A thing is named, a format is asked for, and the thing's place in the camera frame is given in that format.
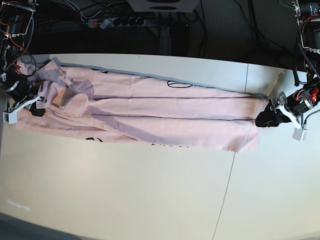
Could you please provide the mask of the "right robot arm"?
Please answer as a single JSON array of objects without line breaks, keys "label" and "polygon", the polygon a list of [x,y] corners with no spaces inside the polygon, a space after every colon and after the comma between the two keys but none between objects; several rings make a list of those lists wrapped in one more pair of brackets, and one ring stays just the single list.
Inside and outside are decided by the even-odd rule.
[{"label": "right robot arm", "polygon": [[[36,103],[45,103],[46,98],[37,94],[34,82],[28,81],[37,71],[35,58],[28,52],[35,29],[37,5],[36,0],[0,2],[0,89],[7,99],[7,109],[3,112],[6,121],[21,109],[36,117],[45,114],[45,110],[38,109]],[[25,55],[34,64],[30,73],[23,73],[18,65]]]}]

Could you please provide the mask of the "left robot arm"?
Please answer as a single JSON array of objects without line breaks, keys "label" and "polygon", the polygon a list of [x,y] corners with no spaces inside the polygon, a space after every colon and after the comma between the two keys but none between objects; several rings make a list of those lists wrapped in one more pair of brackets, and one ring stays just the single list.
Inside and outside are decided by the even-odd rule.
[{"label": "left robot arm", "polygon": [[[320,2],[318,0],[293,0],[297,34],[292,73],[294,85],[302,88],[287,96],[283,91],[271,98],[255,119],[259,128],[277,127],[281,123],[293,123],[304,130],[307,118],[304,113],[313,110],[320,103]],[[306,81],[301,81],[297,72],[297,57],[304,59]]]}]

